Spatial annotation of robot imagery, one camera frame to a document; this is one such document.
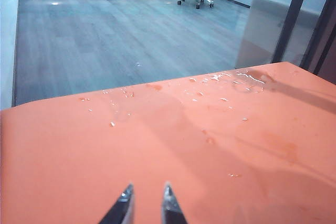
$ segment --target orange table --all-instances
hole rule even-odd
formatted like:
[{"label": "orange table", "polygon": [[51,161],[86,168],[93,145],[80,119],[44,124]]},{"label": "orange table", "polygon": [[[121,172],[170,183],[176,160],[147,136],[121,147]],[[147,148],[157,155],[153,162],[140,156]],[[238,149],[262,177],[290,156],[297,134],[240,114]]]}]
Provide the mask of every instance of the orange table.
[{"label": "orange table", "polygon": [[157,224],[167,180],[190,224],[335,223],[336,86],[289,63],[193,78],[2,111],[2,223],[97,223],[133,182]]}]

